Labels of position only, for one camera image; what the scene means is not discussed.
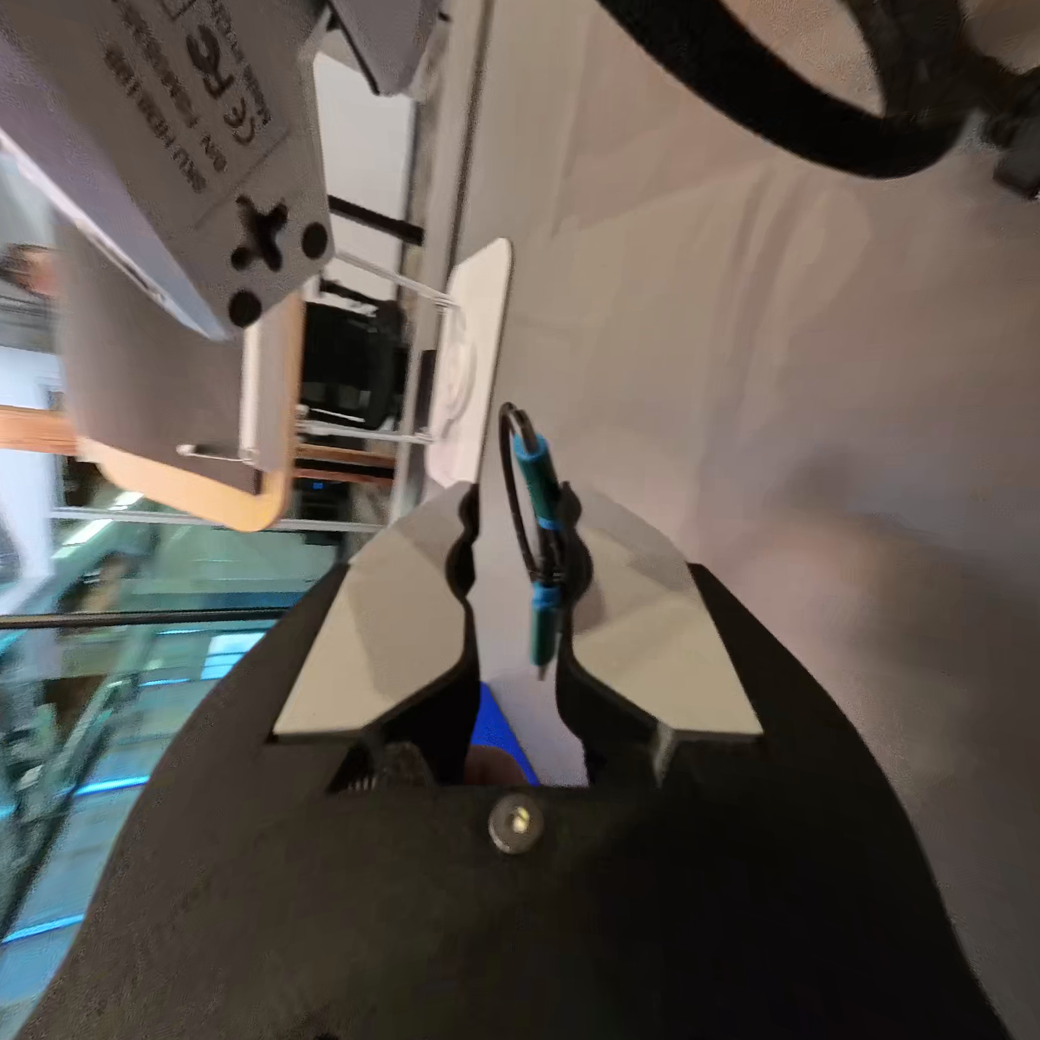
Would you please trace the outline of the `white charging pad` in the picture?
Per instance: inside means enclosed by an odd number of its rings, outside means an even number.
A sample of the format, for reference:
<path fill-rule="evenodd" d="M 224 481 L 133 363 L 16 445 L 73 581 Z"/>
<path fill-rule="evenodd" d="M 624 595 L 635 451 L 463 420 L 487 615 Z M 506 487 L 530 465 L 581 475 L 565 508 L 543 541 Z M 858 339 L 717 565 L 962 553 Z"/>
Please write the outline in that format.
<path fill-rule="evenodd" d="M 478 480 L 513 272 L 496 238 L 452 269 L 428 406 L 426 477 L 441 488 Z"/>

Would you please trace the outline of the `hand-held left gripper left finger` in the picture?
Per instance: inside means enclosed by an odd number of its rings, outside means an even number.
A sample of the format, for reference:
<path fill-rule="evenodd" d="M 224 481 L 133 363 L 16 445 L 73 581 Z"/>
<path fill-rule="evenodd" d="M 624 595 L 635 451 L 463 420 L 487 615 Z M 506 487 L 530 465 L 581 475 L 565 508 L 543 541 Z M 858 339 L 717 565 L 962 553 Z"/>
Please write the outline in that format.
<path fill-rule="evenodd" d="M 272 727 L 279 740 L 408 744 L 435 782 L 463 782 L 480 700 L 473 545 L 479 491 L 456 483 L 348 563 Z"/>

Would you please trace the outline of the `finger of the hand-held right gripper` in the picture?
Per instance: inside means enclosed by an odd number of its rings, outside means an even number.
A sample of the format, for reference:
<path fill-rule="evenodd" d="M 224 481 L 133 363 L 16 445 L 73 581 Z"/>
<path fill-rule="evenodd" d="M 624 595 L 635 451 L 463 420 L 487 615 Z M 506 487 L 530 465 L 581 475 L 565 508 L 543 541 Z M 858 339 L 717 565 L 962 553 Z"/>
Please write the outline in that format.
<path fill-rule="evenodd" d="M 449 29 L 440 1 L 329 1 L 324 54 L 358 73 L 378 97 L 425 97 Z"/>

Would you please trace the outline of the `black metal rail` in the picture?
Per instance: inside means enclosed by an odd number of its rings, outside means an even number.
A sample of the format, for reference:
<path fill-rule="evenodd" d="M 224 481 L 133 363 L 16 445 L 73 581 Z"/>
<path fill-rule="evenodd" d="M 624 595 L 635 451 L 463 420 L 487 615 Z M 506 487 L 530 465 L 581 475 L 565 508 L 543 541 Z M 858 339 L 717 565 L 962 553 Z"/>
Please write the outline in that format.
<path fill-rule="evenodd" d="M 80 631 L 154 625 L 261 622 L 278 620 L 286 612 L 286 607 L 238 607 L 10 615 L 1 618 L 1 631 L 52 631 L 52 629 Z"/>

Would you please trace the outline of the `blue flat object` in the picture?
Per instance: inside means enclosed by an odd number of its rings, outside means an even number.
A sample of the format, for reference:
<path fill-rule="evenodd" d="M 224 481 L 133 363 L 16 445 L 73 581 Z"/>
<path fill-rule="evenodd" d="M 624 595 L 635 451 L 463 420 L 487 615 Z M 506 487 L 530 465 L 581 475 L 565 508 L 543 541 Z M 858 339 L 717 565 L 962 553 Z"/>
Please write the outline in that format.
<path fill-rule="evenodd" d="M 480 683 L 479 704 L 472 730 L 471 746 L 494 749 L 503 753 L 523 773 L 526 784 L 531 787 L 540 785 L 540 779 L 527 757 L 527 753 L 521 747 L 489 684 L 485 682 Z"/>

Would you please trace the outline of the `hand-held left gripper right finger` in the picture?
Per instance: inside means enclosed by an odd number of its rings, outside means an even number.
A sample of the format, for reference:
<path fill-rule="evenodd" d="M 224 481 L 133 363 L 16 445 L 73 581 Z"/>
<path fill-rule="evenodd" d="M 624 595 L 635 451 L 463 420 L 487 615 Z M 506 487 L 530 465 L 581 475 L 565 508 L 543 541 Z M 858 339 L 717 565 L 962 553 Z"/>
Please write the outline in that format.
<path fill-rule="evenodd" d="M 591 784 L 664 787 L 688 745 L 763 727 L 679 549 L 600 492 L 564 487 L 555 699 Z"/>

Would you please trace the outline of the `grey usb hub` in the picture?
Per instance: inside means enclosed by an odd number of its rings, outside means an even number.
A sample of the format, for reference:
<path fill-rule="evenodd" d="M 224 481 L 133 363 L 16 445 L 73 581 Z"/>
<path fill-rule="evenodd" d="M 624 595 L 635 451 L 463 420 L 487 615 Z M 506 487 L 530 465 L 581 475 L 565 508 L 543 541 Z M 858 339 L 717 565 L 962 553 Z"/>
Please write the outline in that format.
<path fill-rule="evenodd" d="M 2 145 L 175 319 L 227 340 L 332 231 L 323 2 L 3 1 Z"/>

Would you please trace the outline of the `black office chair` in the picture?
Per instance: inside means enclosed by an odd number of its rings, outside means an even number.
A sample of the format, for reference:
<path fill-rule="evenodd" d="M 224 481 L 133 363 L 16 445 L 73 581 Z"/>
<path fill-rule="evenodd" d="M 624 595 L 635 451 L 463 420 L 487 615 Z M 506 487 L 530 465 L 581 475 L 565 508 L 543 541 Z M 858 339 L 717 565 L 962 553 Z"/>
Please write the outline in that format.
<path fill-rule="evenodd" d="M 405 313 L 395 301 L 364 315 L 334 305 L 305 305 L 301 404 L 345 416 L 348 425 L 380 427 L 404 391 Z"/>

